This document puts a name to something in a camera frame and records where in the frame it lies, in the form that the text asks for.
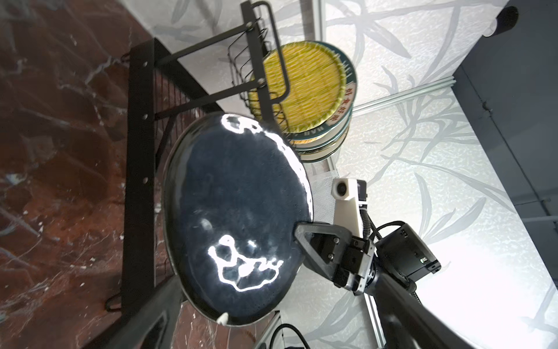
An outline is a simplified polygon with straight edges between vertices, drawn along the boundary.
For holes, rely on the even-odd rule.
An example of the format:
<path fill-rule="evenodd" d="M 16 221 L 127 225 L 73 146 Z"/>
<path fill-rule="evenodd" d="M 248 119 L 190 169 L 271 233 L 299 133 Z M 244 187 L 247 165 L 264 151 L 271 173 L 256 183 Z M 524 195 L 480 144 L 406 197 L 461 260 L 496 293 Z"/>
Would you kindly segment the orange woven round plate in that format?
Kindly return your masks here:
<path fill-rule="evenodd" d="M 291 143 L 292 143 L 293 145 L 306 145 L 306 144 L 315 142 L 315 141 L 317 141 L 317 140 L 319 140 L 319 139 L 321 139 L 321 138 L 323 138 L 323 135 L 318 135 L 317 137 L 308 138 L 308 139 L 304 139 L 304 140 L 302 140 L 302 139 L 300 139 L 300 140 L 295 140 L 295 139 L 293 138 L 293 139 L 291 140 Z"/>

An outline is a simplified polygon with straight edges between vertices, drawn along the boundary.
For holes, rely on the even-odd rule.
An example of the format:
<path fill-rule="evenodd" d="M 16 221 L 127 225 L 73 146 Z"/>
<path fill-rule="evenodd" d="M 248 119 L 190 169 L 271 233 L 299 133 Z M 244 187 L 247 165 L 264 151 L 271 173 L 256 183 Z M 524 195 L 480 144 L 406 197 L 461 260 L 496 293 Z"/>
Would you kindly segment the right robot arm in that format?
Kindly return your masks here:
<path fill-rule="evenodd" d="M 395 228 L 373 241 L 327 223 L 300 223 L 294 238 L 307 267 L 354 295 L 373 295 L 372 283 L 380 275 L 392 279 L 416 297 L 416 283 L 441 269 L 441 264 L 413 228 L 403 221 L 382 225 Z"/>

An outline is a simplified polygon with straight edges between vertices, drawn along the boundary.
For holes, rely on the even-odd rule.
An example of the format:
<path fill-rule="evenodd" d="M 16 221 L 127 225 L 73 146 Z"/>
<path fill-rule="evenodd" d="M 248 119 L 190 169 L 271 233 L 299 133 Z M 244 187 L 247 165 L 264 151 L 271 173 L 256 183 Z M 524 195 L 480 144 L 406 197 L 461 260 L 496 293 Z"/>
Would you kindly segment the white plate cloud emblem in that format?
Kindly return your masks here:
<path fill-rule="evenodd" d="M 316 151 L 319 148 L 322 148 L 325 145 L 332 143 L 333 141 L 337 140 L 338 137 L 341 136 L 341 134 L 349 128 L 351 118 L 352 117 L 350 115 L 347 115 L 343 120 L 338 122 L 335 126 L 327 127 L 321 125 L 317 127 L 316 130 L 314 129 L 310 130 L 309 135 L 305 136 L 305 139 L 314 138 L 317 137 L 318 135 L 323 135 L 323 138 L 306 145 L 294 145 L 294 147 L 296 148 L 296 150 L 302 152 Z M 295 140 L 300 140 L 299 136 L 293 138 Z"/>

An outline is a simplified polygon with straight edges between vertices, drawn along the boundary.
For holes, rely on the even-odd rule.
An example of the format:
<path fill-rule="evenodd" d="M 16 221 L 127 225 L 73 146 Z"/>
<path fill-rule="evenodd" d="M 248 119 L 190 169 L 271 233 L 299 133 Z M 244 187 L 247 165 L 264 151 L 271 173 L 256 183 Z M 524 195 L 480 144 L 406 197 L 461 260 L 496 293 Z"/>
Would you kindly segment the yellow-green round plate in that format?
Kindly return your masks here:
<path fill-rule="evenodd" d="M 293 42 L 273 50 L 263 61 L 270 98 L 280 128 L 288 134 L 309 131 L 332 117 L 347 91 L 340 56 L 320 42 Z"/>

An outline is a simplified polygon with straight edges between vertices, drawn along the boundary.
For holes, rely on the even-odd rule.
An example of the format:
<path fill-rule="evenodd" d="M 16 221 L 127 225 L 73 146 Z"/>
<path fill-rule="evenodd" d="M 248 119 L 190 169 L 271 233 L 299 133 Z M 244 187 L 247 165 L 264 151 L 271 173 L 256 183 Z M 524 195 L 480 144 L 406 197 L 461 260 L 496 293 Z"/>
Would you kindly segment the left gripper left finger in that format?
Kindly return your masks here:
<path fill-rule="evenodd" d="M 135 305 L 86 348 L 170 348 L 183 303 L 178 276 L 155 288 L 149 298 Z"/>

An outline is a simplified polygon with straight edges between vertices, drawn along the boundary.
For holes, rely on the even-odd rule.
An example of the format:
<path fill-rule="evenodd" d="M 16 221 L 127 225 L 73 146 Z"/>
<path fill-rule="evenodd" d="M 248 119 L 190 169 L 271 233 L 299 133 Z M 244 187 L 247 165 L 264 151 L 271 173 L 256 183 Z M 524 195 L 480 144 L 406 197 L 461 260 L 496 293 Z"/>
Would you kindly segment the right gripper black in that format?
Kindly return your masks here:
<path fill-rule="evenodd" d="M 322 222 L 298 223 L 294 238 L 305 257 L 304 265 L 325 279 L 333 279 L 338 288 L 358 296 L 372 282 L 375 246 L 370 239 L 353 238 L 348 229 Z"/>

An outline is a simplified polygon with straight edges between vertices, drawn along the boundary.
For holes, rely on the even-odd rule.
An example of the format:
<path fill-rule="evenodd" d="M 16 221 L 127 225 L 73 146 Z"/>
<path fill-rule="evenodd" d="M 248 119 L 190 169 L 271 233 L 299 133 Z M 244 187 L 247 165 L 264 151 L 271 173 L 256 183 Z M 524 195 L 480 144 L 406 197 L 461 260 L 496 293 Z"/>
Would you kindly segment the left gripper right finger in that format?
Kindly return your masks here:
<path fill-rule="evenodd" d="M 388 348 L 470 348 L 387 273 L 374 276 L 374 299 Z"/>

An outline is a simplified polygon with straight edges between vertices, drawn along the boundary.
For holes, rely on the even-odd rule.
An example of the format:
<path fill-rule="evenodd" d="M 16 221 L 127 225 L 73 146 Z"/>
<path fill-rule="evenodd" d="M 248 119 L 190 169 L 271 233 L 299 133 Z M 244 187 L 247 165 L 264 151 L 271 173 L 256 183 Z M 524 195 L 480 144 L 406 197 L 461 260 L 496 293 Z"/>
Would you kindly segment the white plate dark green rim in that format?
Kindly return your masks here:
<path fill-rule="evenodd" d="M 321 124 L 323 126 L 332 127 L 335 126 L 341 120 L 343 120 L 347 115 L 351 115 L 352 113 L 353 103 L 357 93 L 357 75 L 356 75 L 355 67 L 353 63 L 350 61 L 350 58 L 348 58 L 347 55 L 345 55 L 344 52 L 341 51 L 341 49 L 325 42 L 318 42 L 318 44 L 327 47 L 339 57 L 341 63 L 344 66 L 345 73 L 347 76 L 346 92 L 344 95 L 344 100 L 341 102 L 341 106 L 337 109 L 337 111 L 333 114 L 332 117 L 330 117 L 324 123 Z M 299 136 L 299 139 L 305 139 L 305 136 L 308 135 L 309 135 L 309 130 L 302 133 L 293 134 L 291 136 L 291 140 L 293 139 L 293 137 L 296 136 Z"/>

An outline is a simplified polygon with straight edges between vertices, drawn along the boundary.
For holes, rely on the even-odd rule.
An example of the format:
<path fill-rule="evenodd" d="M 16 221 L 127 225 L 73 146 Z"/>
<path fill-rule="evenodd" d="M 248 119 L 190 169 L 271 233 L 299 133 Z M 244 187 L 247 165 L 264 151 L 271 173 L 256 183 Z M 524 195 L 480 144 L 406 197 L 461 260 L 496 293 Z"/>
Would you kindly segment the dark blue plate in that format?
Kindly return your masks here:
<path fill-rule="evenodd" d="M 180 136 L 164 177 L 167 252 L 189 302 L 229 327 L 265 317 L 302 264 L 296 225 L 313 219 L 298 155 L 255 119 L 212 113 Z"/>

